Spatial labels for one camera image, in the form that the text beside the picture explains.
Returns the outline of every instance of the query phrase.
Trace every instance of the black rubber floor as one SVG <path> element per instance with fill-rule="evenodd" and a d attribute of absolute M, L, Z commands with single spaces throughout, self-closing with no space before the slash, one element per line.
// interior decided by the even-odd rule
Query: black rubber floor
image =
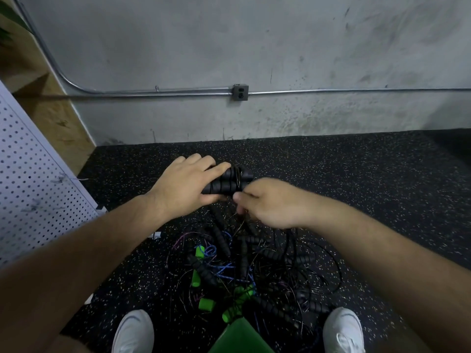
<path fill-rule="evenodd" d="M 435 142 L 439 135 L 434 136 L 400 132 L 102 146 L 93 152 L 79 178 L 88 178 L 83 181 L 87 190 L 111 210 L 149 190 L 176 157 L 195 152 L 212 155 L 217 162 L 251 168 L 256 178 L 277 177 L 344 201 L 471 269 L 471 172 L 462 160 Z M 206 213 L 200 210 L 174 220 L 162 233 L 178 235 L 185 223 L 205 218 Z M 168 250 L 164 241 L 141 244 L 100 286 L 92 303 L 75 315 L 64 333 L 96 353 L 107 352 L 126 312 L 144 308 L 156 328 L 155 352 L 207 352 L 223 329 L 222 321 L 182 325 L 188 318 L 183 307 L 180 302 L 171 303 L 171 293 L 163 290 Z M 400 318 L 356 271 L 334 255 L 340 261 L 344 282 L 328 300 L 358 314 L 368 350 L 392 324 L 401 324 Z M 322 271 L 322 263 L 317 265 Z"/>

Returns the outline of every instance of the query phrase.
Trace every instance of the white pegboard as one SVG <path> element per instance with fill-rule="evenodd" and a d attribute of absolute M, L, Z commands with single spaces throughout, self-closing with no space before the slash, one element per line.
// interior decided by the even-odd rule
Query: white pegboard
<path fill-rule="evenodd" d="M 0 266 L 98 216 L 97 203 L 0 82 Z"/>

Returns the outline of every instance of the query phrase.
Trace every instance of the concrete wall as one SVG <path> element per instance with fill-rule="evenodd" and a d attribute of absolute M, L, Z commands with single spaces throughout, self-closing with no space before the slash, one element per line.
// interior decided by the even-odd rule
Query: concrete wall
<path fill-rule="evenodd" d="M 117 90 L 471 87 L 471 0 L 23 0 L 70 79 Z M 471 94 L 77 102 L 97 144 L 471 127 Z"/>

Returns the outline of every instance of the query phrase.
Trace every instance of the white shoe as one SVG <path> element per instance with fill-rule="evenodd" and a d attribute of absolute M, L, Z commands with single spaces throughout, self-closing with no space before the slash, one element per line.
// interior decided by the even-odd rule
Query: white shoe
<path fill-rule="evenodd" d="M 330 313 L 322 336 L 326 353 L 365 353 L 360 320 L 347 308 L 339 307 Z"/>
<path fill-rule="evenodd" d="M 121 320 L 113 340 L 112 353 L 152 353 L 154 326 L 144 310 L 129 312 Z"/>

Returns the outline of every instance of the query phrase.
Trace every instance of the bundle of jump ropes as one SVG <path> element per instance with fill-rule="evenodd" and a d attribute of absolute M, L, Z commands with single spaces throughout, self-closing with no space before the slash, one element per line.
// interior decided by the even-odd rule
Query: bundle of jump ropes
<path fill-rule="evenodd" d="M 312 233 L 271 229 L 235 214 L 233 205 L 209 211 L 210 220 L 172 239 L 166 259 L 185 312 L 220 324 L 245 317 L 275 351 L 282 351 L 280 335 L 309 351 L 321 336 L 319 318 L 335 308 L 326 298 L 342 284 L 333 254 Z M 328 275 L 317 270 L 321 256 Z"/>

